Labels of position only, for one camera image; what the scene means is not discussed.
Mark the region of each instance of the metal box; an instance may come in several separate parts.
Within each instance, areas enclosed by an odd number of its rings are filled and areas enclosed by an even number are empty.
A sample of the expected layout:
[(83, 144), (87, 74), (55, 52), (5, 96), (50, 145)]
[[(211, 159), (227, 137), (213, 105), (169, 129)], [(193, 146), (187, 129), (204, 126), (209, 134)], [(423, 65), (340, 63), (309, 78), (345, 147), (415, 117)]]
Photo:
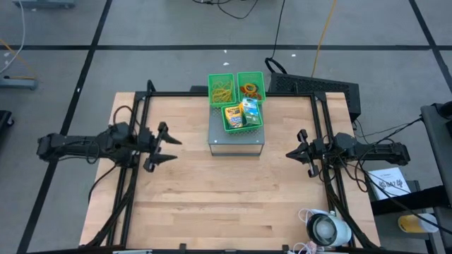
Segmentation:
[[(263, 118), (262, 105), (259, 110)], [(208, 143), (212, 156), (260, 156), (265, 144), (264, 126), (253, 131), (226, 133), (221, 109), (210, 108)]]

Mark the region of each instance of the gray floor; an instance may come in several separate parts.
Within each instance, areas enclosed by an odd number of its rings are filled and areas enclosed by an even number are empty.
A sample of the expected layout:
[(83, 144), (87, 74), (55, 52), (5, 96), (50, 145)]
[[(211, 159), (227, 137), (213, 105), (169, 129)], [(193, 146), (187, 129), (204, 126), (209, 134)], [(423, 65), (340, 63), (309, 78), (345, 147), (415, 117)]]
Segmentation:
[[(332, 1), (287, 0), (281, 22), (280, 44), (316, 44)], [(105, 0), (78, 0), (71, 10), (26, 11), (27, 44), (89, 45)], [(214, 6), (189, 0), (113, 0), (100, 44), (272, 44), (281, 0), (260, 0), (245, 20), (234, 20)], [(234, 1), (225, 9), (246, 13), (252, 1)], [(418, 1), (437, 44), (452, 44), (450, 1)], [(339, 1), (324, 44), (427, 45), (406, 0)], [(0, 38), (20, 44), (20, 11), (9, 0), (0, 1)], [(2, 63), (5, 52), (0, 52)], [(47, 165), (35, 155), (36, 140), (59, 132), (85, 51), (25, 50), (23, 58), (40, 74), (34, 92), (0, 90), (0, 109), (11, 110), (16, 124), (0, 153), (0, 250), (13, 253), (37, 196)], [(441, 52), (452, 65), (452, 52)], [(263, 71), (266, 50), (97, 51), (86, 78), (69, 134), (91, 135), (105, 129), (118, 91), (144, 90), (152, 79), (160, 91), (187, 91), (206, 85), (209, 73)], [(315, 51), (280, 50), (275, 58), (289, 73), (310, 75)], [(24, 74), (16, 62), (7, 74)], [(452, 99), (431, 51), (322, 51), (317, 78), (359, 83), (367, 133), (416, 119), (422, 105)], [(424, 126), (416, 123), (394, 137), (408, 146), (412, 161), (403, 167), (406, 179), (422, 188), (441, 184)], [(368, 169), (388, 167), (368, 163)], [(74, 248), (85, 219), (87, 195), (96, 165), (67, 161), (58, 165), (29, 251)], [(381, 235), (383, 246), (419, 251), (421, 241)]]

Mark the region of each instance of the paper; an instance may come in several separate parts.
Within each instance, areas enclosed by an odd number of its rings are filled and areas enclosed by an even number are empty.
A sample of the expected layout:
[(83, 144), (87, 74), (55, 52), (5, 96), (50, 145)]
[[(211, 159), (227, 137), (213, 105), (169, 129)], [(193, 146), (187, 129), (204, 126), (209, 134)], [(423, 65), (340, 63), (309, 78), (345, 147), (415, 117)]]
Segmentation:
[[(398, 167), (369, 171), (369, 177), (391, 197), (411, 193), (407, 182)], [(388, 196), (386, 196), (374, 184), (371, 184), (371, 186), (374, 189), (375, 196), (378, 200), (388, 198)]]

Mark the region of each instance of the green plastic bin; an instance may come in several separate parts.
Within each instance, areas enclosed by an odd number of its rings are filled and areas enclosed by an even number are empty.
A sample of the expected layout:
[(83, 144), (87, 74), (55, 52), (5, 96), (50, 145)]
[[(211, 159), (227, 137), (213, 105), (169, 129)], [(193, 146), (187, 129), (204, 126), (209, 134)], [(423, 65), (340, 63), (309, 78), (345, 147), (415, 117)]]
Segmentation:
[(263, 73), (261, 71), (254, 72), (242, 72), (237, 74), (237, 93), (239, 95), (238, 103), (242, 102), (243, 92), (240, 90), (240, 87), (244, 86), (247, 83), (251, 83), (257, 86), (257, 93), (262, 96), (261, 99), (258, 99), (258, 104), (262, 104), (266, 100), (266, 85), (263, 81)]
[(229, 123), (227, 122), (226, 115), (225, 115), (225, 109), (227, 107), (233, 107), (233, 106), (239, 106), (239, 105), (236, 104), (236, 105), (228, 105), (228, 106), (221, 107), (221, 115), (223, 117), (223, 126), (225, 127), (225, 131), (227, 133), (240, 133), (240, 132), (244, 132), (244, 131), (253, 131), (253, 130), (259, 129), (260, 127), (263, 126), (261, 110), (259, 109), (259, 107), (257, 107), (257, 111), (259, 112), (259, 120), (261, 121), (261, 124), (245, 126), (245, 127), (241, 127), (241, 128), (230, 128)]
[[(232, 99), (228, 102), (213, 102), (213, 95), (212, 92), (214, 91), (215, 87), (225, 85), (225, 84), (231, 84), (231, 92), (232, 92)], [(209, 103), (212, 107), (223, 107), (227, 105), (233, 105), (237, 103), (237, 96), (236, 96), (236, 88), (235, 88), (235, 82), (234, 82), (234, 74), (232, 73), (225, 73), (225, 74), (210, 74), (208, 76), (208, 87), (209, 87)]]

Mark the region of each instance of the wooden table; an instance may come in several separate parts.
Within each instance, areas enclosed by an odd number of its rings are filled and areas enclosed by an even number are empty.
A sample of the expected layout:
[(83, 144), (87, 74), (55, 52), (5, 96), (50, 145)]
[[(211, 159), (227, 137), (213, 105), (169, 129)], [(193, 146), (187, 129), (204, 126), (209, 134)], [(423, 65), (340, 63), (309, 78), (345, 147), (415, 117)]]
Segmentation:
[[(133, 96), (117, 93), (112, 112), (121, 105), (131, 107)], [(334, 133), (353, 135), (344, 94), (328, 93), (327, 98)], [(323, 123), (320, 103), (319, 114)], [(296, 134), (301, 128), (309, 140), (315, 138), (310, 100), (268, 97), (263, 115), (266, 144), (260, 157), (212, 157), (208, 98), (152, 97), (147, 126), (156, 131), (158, 123), (166, 121), (170, 135), (183, 145), (163, 144), (164, 153), (179, 159), (161, 164), (154, 173), (140, 169), (127, 248), (178, 249), (186, 243), (188, 249), (281, 250), (283, 244), (307, 242), (297, 213), (301, 208), (327, 210), (325, 188), (318, 178), (308, 177), (307, 165), (285, 154), (299, 145)], [(129, 118), (130, 112), (123, 110), (117, 122)], [(102, 159), (97, 177), (112, 165)], [(379, 244), (367, 193), (343, 175), (350, 214)], [(81, 244), (91, 240), (111, 214), (118, 176), (119, 170), (114, 171), (94, 190)], [(119, 242), (122, 219), (117, 226)]]

